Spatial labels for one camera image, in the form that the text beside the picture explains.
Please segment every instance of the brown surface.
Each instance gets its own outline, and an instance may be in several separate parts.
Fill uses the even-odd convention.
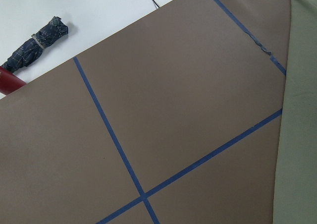
[[[213,0],[174,0],[78,59],[146,191],[282,107],[284,75]]]
[[[143,203],[136,205],[109,222],[109,224],[153,224]]]
[[[72,60],[1,100],[0,223],[96,223],[138,196]]]
[[[286,67],[291,0],[221,0]]]
[[[150,197],[162,224],[271,224],[280,118]]]

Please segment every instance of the folded umbrella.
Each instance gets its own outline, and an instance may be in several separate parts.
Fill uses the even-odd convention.
[[[13,52],[1,67],[13,73],[19,68],[29,66],[40,57],[45,48],[66,34],[68,34],[68,27],[61,22],[59,17],[53,17],[45,27],[33,34],[31,39]]]

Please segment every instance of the green cloth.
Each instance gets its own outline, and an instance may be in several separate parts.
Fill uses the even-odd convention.
[[[291,0],[274,224],[317,224],[317,0]]]

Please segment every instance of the plaid umbrella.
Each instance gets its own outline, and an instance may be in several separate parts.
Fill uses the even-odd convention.
[[[40,57],[43,49],[66,34],[68,34],[68,27],[61,22],[59,17],[53,17],[45,27],[33,34],[31,39],[13,52],[1,67],[13,73],[19,68],[29,66]]]

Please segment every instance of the red object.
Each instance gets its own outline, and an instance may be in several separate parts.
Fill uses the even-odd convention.
[[[26,83],[0,66],[0,92],[8,95]]]

